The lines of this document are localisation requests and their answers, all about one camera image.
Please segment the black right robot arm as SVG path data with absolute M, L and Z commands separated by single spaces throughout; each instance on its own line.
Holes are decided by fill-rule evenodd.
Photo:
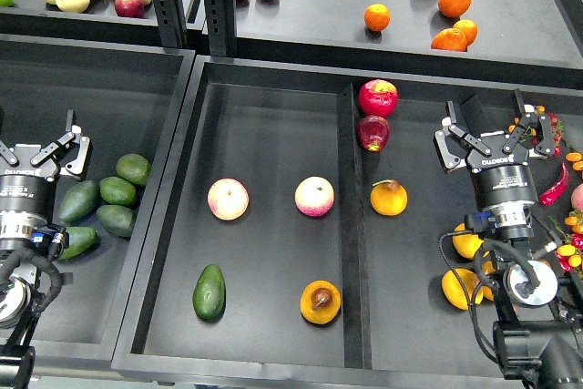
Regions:
M 465 216 L 453 239 L 475 234 L 482 239 L 472 261 L 475 287 L 461 287 L 471 320 L 477 319 L 476 297 L 483 287 L 493 293 L 497 319 L 489 342 L 479 326 L 474 334 L 482 352 L 507 380 L 526 388 L 579 388 L 582 385 L 582 281 L 575 273 L 558 275 L 544 263 L 561 244 L 551 230 L 549 241 L 532 251 L 532 208 L 538 197 L 530 159 L 553 153 L 548 116 L 514 97 L 514 130 L 494 131 L 478 97 L 462 105 L 459 123 L 447 102 L 434 143 L 446 172 L 467 169 L 477 211 Z

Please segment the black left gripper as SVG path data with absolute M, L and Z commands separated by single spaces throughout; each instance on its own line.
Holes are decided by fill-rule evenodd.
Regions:
M 66 133 L 47 146 L 1 146 L 1 221 L 49 223 L 60 178 L 87 176 L 91 140 L 75 127 L 73 109 L 66 113 Z

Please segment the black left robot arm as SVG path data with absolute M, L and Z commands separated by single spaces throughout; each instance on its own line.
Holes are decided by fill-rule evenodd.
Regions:
M 55 265 L 68 245 L 54 223 L 60 178 L 85 179 L 91 140 L 68 111 L 64 134 L 46 146 L 1 147 L 1 385 L 26 388 L 36 351 L 31 344 L 41 314 L 71 282 Z

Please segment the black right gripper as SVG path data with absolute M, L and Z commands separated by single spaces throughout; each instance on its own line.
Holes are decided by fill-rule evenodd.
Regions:
M 522 91 L 516 88 L 514 95 L 515 113 L 523 114 L 520 123 L 531 122 Z M 527 149 L 518 143 L 519 128 L 512 134 L 499 130 L 475 136 L 457 123 L 452 101 L 446 102 L 446 114 L 434 134 L 438 157 L 446 172 L 470 172 L 480 211 L 522 210 L 537 202 L 529 161 L 548 157 L 530 158 Z

